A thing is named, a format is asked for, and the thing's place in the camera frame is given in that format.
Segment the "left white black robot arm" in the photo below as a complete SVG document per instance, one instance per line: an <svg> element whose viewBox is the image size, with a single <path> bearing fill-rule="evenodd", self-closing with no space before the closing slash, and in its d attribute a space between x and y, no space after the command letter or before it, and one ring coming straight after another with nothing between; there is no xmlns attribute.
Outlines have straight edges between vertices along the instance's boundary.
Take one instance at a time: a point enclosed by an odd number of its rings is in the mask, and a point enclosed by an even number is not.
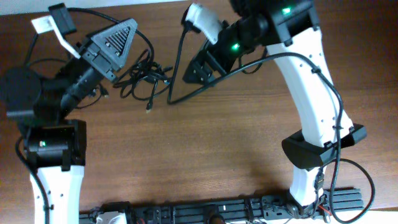
<svg viewBox="0 0 398 224"><path fill-rule="evenodd" d="M9 69L1 78L6 115L17 122L16 152L30 172L36 223L78 223L85 169L86 123L68 115L101 83L117 80L126 63L137 22L126 19L88 36L79 47L65 36L72 21L44 16L32 21L36 33L52 31L72 58L53 77L29 65Z"/></svg>

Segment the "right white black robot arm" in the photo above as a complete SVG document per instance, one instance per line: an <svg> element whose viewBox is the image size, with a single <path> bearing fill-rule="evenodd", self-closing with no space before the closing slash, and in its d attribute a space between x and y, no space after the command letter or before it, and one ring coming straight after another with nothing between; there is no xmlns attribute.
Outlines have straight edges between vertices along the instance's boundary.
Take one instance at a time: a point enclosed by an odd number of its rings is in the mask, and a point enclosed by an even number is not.
<svg viewBox="0 0 398 224"><path fill-rule="evenodd" d="M346 114L323 54L322 32L313 1L232 1L239 15L233 24L193 3L185 11L186 30L206 42L190 62L183 80L202 88L235 73L233 65L256 47L278 66L298 111L301 128L282 141L294 166L287 208L296 217L314 211L322 200L325 167L339 163L341 150L363 140L366 128Z"/></svg>

